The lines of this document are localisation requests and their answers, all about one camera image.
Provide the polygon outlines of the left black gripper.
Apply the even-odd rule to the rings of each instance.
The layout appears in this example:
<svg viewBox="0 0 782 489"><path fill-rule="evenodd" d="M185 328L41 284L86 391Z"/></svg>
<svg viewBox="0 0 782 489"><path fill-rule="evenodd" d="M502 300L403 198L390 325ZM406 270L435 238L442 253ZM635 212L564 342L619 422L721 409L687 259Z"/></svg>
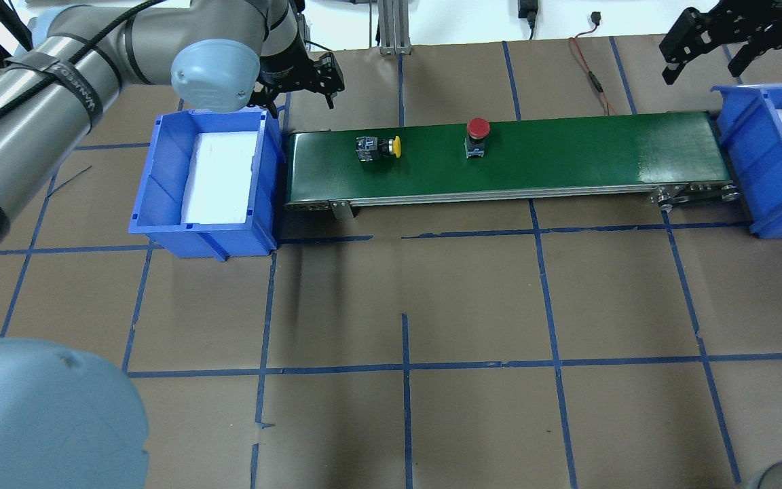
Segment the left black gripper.
<svg viewBox="0 0 782 489"><path fill-rule="evenodd" d="M293 41L282 52L259 58L258 83L255 102L266 103L267 111L275 120L286 111L283 93L307 90L322 94L329 109L335 108L335 97L344 92L343 71L334 54L323 54L313 60L303 41Z"/></svg>

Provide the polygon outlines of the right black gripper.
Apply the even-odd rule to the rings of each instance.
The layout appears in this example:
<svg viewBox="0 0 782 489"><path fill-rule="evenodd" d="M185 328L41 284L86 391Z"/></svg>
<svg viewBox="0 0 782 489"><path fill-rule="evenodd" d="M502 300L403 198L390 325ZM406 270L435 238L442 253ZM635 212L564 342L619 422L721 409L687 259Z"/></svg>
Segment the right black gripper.
<svg viewBox="0 0 782 489"><path fill-rule="evenodd" d="M730 43L743 43L727 65L733 77L763 53L781 50L782 1L720 1L707 13L684 9L660 42L665 83L673 86L689 62Z"/></svg>

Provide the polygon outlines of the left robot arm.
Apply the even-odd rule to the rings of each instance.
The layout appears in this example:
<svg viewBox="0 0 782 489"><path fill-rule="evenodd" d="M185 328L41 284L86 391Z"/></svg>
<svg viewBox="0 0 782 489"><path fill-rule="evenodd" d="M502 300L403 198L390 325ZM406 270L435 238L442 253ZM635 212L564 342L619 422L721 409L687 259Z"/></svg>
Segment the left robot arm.
<svg viewBox="0 0 782 489"><path fill-rule="evenodd" d="M37 19L0 74L0 245L15 219L128 84L172 86L201 109L261 107L344 89L312 60L295 1L193 1L164 10L68 6ZM142 488L148 417L136 387L96 354L0 338L0 488Z"/></svg>

